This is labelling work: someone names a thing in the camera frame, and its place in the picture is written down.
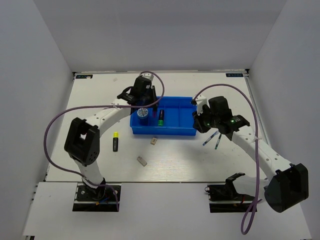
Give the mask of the grey eraser block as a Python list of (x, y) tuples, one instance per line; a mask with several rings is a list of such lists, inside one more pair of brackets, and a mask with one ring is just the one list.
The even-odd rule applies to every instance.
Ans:
[(141, 156), (138, 156), (137, 157), (137, 161), (143, 166), (145, 167), (147, 165), (147, 162), (141, 157)]

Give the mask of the green pen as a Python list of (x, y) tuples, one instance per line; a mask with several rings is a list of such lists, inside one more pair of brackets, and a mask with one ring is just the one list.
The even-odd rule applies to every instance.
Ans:
[(222, 138), (222, 134), (220, 133), (219, 136), (218, 136), (217, 142), (215, 144), (215, 147), (214, 147), (215, 150), (218, 149), (220, 141), (221, 141), (221, 138)]

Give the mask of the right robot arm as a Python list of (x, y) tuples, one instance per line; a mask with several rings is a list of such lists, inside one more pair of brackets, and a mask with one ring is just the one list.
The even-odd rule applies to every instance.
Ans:
[(199, 95), (191, 103), (196, 106), (192, 114), (194, 129), (200, 133), (217, 129), (258, 163), (266, 176), (257, 183), (245, 173), (235, 173), (225, 180), (224, 186), (209, 187), (212, 201), (235, 201), (258, 194), (258, 198), (265, 200), (274, 211), (282, 213), (309, 197), (307, 168), (301, 163), (291, 163), (258, 139), (243, 116), (232, 114), (225, 97), (207, 99)]

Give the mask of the blue pen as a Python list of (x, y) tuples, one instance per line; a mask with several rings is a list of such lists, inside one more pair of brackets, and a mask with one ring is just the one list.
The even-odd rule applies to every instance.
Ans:
[(219, 131), (216, 130), (216, 131), (202, 144), (202, 146), (205, 146), (208, 142), (210, 142), (218, 133), (219, 133)]

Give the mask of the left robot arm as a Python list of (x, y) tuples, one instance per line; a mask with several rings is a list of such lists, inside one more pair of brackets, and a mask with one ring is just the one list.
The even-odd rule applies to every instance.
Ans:
[(82, 181), (88, 193), (99, 200), (105, 196), (105, 179), (102, 176), (97, 158), (100, 153), (101, 136), (115, 123), (133, 114), (140, 108), (158, 108), (154, 74), (141, 73), (132, 86), (125, 88), (111, 103), (96, 114), (80, 119), (74, 118), (64, 144), (64, 150), (77, 164)]

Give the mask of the yellow cap black highlighter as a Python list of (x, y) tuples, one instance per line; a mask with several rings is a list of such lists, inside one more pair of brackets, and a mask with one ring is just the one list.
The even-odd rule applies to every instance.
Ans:
[(119, 133), (114, 132), (112, 138), (112, 151), (117, 152), (119, 149)]

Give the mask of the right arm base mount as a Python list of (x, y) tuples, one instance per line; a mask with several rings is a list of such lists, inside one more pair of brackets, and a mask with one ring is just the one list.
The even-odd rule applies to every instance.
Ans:
[(247, 194), (231, 196), (223, 184), (209, 184), (204, 191), (208, 194), (210, 213), (245, 213), (254, 200)]

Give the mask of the blue round tape container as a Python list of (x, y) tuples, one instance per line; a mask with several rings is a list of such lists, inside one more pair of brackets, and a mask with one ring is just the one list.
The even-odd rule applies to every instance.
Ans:
[(147, 108), (139, 108), (136, 111), (136, 114), (139, 124), (147, 126), (149, 123), (149, 110)]

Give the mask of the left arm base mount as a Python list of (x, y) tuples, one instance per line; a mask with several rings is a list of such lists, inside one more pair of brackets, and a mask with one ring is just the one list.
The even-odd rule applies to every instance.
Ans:
[(90, 191), (84, 184), (78, 184), (74, 201), (73, 212), (96, 212), (96, 213), (113, 213), (118, 212), (117, 207), (120, 207), (121, 185), (112, 185), (116, 196), (110, 188), (100, 189), (97, 194)]

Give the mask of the green cap black highlighter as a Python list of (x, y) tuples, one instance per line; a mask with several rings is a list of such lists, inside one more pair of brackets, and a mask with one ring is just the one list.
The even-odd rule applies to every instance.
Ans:
[(158, 115), (158, 126), (162, 127), (164, 125), (164, 119), (165, 119), (165, 110), (161, 109), (159, 111), (159, 115)]

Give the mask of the purple cap highlighter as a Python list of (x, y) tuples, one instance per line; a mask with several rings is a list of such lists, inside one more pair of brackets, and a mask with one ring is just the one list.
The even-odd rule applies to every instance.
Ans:
[(157, 116), (157, 112), (158, 112), (158, 106), (153, 106), (152, 107), (152, 117), (155, 118)]

